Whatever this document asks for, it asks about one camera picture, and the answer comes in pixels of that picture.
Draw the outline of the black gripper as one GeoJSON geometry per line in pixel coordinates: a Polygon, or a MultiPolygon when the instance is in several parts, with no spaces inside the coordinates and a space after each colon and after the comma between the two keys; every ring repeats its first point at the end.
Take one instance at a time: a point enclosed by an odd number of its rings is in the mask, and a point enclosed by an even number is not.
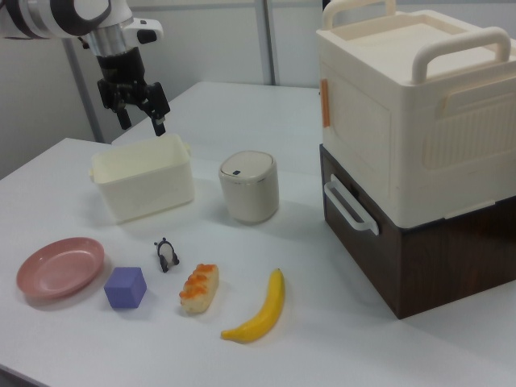
{"type": "Polygon", "coordinates": [[[131,127],[126,105],[134,105],[144,111],[152,121],[156,136],[165,132],[165,115],[169,103],[159,82],[148,84],[140,51],[132,48],[115,56],[98,56],[102,79],[98,81],[102,104],[116,113],[123,130],[131,127]]]}

